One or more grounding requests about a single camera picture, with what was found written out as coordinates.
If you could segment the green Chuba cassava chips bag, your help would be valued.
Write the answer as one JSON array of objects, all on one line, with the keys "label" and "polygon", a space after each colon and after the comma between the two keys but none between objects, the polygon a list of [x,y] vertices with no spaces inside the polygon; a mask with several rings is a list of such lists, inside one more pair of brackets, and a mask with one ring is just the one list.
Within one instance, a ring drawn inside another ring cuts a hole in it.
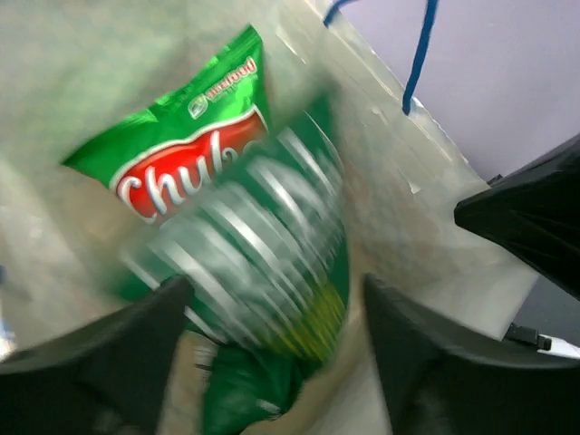
[{"label": "green Chuba cassava chips bag", "polygon": [[159,225],[270,126],[263,41],[248,25],[188,83],[94,136],[63,165]]}]

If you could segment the dark green Real chips bag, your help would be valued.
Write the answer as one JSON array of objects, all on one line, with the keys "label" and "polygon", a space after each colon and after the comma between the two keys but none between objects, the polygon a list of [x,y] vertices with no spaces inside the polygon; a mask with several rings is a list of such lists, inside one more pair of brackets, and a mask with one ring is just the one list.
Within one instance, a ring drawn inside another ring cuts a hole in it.
[{"label": "dark green Real chips bag", "polygon": [[190,324],[216,346],[202,434],[281,417],[334,357],[350,279],[332,98],[313,95],[121,254],[122,299],[174,276],[191,284]]}]

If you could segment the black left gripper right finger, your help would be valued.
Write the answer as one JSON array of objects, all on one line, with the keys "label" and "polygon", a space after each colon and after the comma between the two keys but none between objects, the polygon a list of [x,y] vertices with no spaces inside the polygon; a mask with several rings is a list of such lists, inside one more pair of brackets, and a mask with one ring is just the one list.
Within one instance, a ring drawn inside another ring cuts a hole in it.
[{"label": "black left gripper right finger", "polygon": [[363,302],[393,433],[578,433],[577,359],[477,333],[372,274]]}]

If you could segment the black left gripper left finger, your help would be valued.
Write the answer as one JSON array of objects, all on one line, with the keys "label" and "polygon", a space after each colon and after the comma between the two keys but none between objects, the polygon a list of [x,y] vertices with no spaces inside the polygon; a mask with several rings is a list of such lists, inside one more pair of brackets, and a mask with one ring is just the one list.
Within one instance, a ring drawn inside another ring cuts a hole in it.
[{"label": "black left gripper left finger", "polygon": [[154,434],[184,311],[176,276],[134,304],[1,363],[4,434]]}]

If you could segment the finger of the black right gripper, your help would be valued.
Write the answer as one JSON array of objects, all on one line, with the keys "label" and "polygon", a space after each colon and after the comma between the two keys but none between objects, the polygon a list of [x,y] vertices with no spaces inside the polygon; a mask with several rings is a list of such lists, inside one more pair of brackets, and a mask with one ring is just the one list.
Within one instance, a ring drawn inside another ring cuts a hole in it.
[{"label": "finger of the black right gripper", "polygon": [[455,223],[579,297],[579,137],[461,200]]}]

